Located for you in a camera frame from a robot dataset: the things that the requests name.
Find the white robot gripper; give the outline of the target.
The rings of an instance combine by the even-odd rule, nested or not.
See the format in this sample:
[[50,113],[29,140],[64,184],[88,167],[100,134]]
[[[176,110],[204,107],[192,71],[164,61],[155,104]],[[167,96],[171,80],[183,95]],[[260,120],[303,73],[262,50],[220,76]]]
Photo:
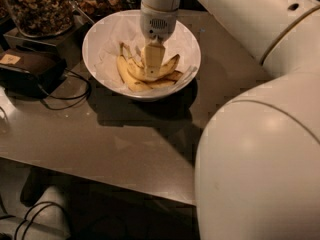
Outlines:
[[177,11],[159,11],[141,4],[140,27],[143,36],[150,40],[144,48],[144,65],[147,77],[157,77],[165,54],[166,42],[173,34]]

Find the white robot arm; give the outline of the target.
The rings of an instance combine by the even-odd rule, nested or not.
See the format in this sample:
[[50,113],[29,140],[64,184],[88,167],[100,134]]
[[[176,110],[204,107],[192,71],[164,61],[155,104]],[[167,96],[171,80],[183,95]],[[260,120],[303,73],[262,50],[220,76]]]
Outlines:
[[[201,240],[320,240],[317,0],[198,0],[271,75],[221,107],[198,144]],[[141,28],[180,0],[141,0]]]

